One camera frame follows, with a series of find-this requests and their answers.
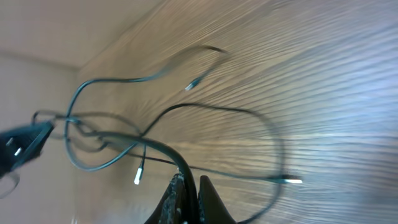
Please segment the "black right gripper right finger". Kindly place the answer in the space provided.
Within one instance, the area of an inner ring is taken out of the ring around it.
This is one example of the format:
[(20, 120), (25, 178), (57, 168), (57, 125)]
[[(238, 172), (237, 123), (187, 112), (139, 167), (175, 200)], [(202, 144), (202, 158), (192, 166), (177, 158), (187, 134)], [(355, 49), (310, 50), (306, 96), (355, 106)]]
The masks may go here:
[(200, 223), (202, 224), (237, 224), (229, 214), (223, 201), (208, 176), (200, 177), (198, 193)]

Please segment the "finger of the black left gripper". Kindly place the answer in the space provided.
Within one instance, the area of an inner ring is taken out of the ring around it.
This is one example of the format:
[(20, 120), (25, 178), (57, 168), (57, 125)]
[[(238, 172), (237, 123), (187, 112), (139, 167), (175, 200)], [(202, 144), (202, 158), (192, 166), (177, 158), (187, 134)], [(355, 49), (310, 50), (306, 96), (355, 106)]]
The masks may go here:
[(54, 127), (44, 121), (1, 132), (1, 177), (39, 157)]

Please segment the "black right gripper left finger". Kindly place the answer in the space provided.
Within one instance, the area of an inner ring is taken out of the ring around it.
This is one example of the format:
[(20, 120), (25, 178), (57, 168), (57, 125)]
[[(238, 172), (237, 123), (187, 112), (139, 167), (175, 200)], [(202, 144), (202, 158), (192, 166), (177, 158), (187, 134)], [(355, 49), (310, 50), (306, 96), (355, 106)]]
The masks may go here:
[(186, 223), (187, 193), (182, 174), (175, 174), (169, 182), (160, 202), (145, 224)]

